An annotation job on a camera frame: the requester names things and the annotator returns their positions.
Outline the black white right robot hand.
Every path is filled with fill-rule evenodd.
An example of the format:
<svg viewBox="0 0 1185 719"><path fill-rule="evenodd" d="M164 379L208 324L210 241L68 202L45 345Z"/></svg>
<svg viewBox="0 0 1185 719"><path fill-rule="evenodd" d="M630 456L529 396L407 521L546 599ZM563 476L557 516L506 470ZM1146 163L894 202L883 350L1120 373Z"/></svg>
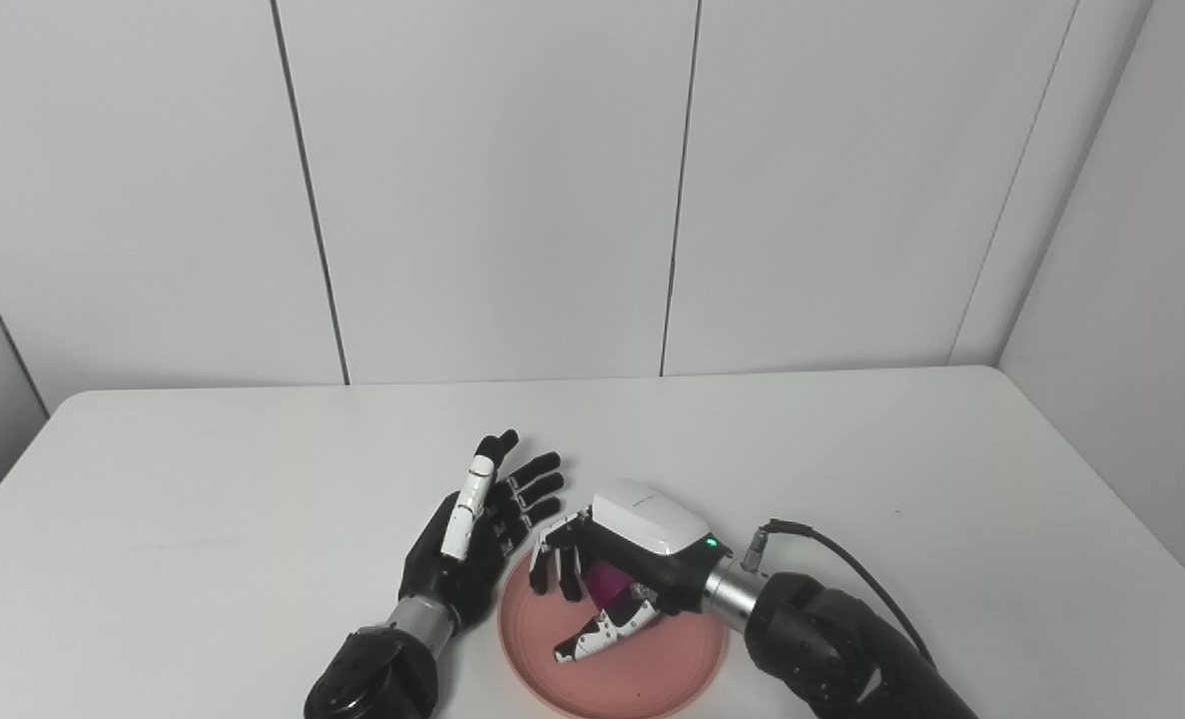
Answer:
<svg viewBox="0 0 1185 719"><path fill-rule="evenodd" d="M597 614L555 646L578 663L642 633L662 615L700 614L707 577L734 551L700 515L643 482L606 484L587 508L538 532L529 564L536 595L552 586L568 602L591 596Z"/></svg>

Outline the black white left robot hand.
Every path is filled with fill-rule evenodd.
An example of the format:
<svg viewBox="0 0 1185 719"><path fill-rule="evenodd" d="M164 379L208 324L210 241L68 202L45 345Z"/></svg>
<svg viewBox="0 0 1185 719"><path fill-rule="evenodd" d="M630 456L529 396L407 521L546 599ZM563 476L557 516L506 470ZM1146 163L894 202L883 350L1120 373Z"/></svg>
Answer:
<svg viewBox="0 0 1185 719"><path fill-rule="evenodd" d="M456 633L483 620L510 556L563 508L561 454L502 471L518 444L514 429L478 443L461 487L437 506L403 563L397 597L436 602Z"/></svg>

